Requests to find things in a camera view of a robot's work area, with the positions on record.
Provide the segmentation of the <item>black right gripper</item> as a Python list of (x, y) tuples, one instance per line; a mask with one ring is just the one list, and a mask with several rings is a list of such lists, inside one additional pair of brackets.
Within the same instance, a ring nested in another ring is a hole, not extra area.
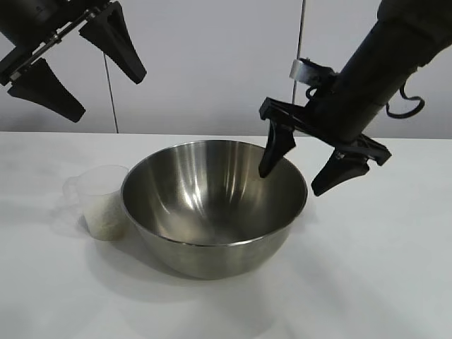
[(335, 186), (364, 176), (372, 159), (382, 166), (389, 150), (363, 134), (393, 95), (390, 76), (358, 79), (331, 76), (305, 106), (267, 97), (259, 109), (260, 118), (270, 122), (268, 139), (258, 166), (266, 178), (284, 156), (296, 146), (295, 130), (313, 136), (335, 148), (311, 183), (315, 196)]

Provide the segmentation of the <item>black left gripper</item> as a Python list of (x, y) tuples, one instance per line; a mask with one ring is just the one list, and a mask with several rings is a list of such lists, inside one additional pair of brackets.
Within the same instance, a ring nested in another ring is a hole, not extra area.
[[(1, 34), (14, 48), (1, 60), (1, 84), (77, 28), (135, 84), (147, 71), (131, 41), (121, 4), (110, 1), (2, 1)], [(11, 83), (8, 94), (46, 107), (76, 123), (86, 110), (61, 84), (43, 58)]]

